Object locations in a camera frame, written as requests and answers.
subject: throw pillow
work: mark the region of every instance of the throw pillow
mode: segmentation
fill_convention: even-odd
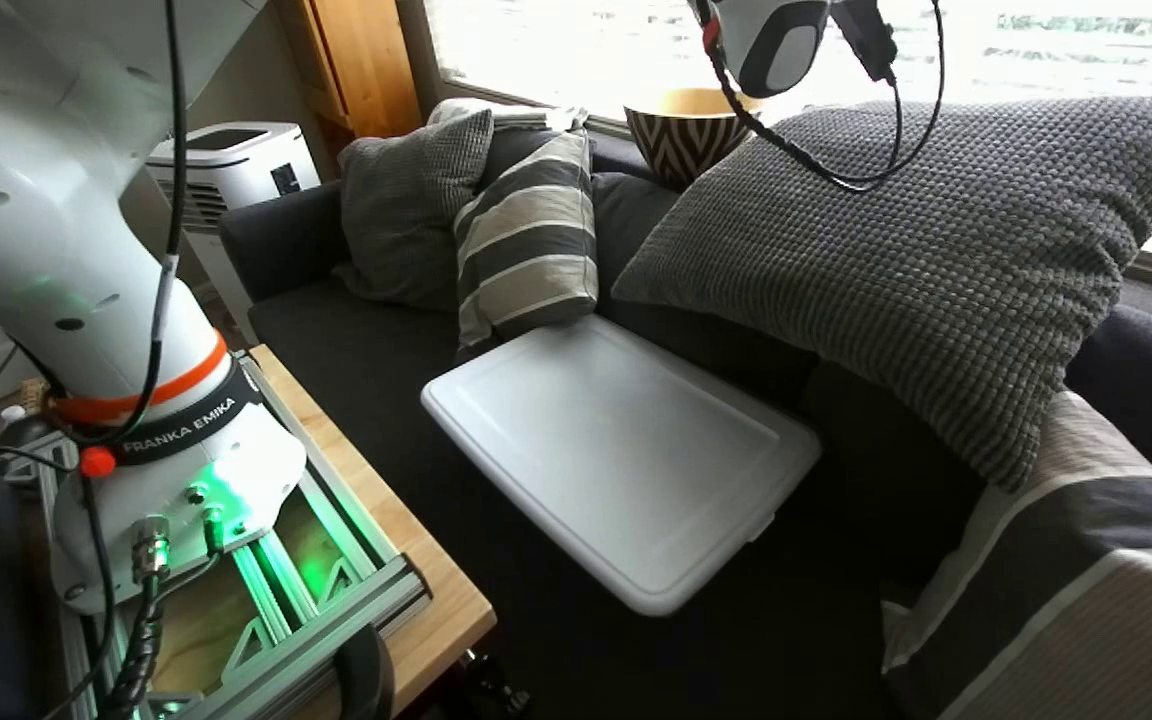
[[[456,217],[460,348],[598,306],[587,138],[551,137]]]
[[[779,131],[866,170],[891,145],[891,112],[814,112]],[[1021,486],[1045,406],[1148,230],[1152,98],[943,108],[924,155],[867,194],[763,138],[738,148],[612,297],[820,351],[897,391],[983,478]]]
[[[473,199],[492,145],[492,112],[361,137],[339,155],[339,279],[390,305],[456,306],[454,220]]]
[[[885,674],[908,715],[1152,715],[1152,462],[1075,391],[889,614]]]

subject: wooden shelf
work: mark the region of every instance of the wooden shelf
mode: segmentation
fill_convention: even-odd
[[[419,98],[397,0],[281,0],[304,98],[329,137],[403,137]]]
[[[411,607],[386,633],[397,665],[397,712],[432,686],[476,641],[495,625],[490,594],[460,571],[460,563],[429,534],[408,502],[375,474],[375,466],[351,447],[351,440],[320,412],[320,403],[298,382],[298,376],[267,351],[251,348],[265,379],[281,403],[311,437],[318,451],[355,492],[386,534],[419,569],[429,580],[429,602]],[[307,700],[304,715],[331,715],[335,684]]]

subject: window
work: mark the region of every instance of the window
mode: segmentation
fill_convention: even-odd
[[[951,103],[1152,92],[1152,4],[1142,0],[939,0]],[[932,98],[937,23],[929,0],[882,0],[897,29],[908,98]],[[583,108],[620,120],[623,98],[717,85],[688,0],[429,0],[440,68],[460,86]],[[774,103],[885,98],[827,32],[814,77]]]

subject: textured gray pillow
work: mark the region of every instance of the textured gray pillow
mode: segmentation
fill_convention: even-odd
[[[891,112],[814,112],[779,131],[866,170],[889,152]],[[820,351],[1015,486],[1067,359],[1148,235],[1152,98],[948,108],[873,194],[743,145],[681,194],[612,297]]]
[[[351,138],[339,152],[339,228],[351,255],[339,279],[369,298],[454,311],[454,220],[473,199],[490,148],[492,112]]]

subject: couch armrest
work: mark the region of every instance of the couch armrest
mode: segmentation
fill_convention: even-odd
[[[251,298],[323,279],[349,258],[339,184],[231,208],[219,217],[219,241]]]

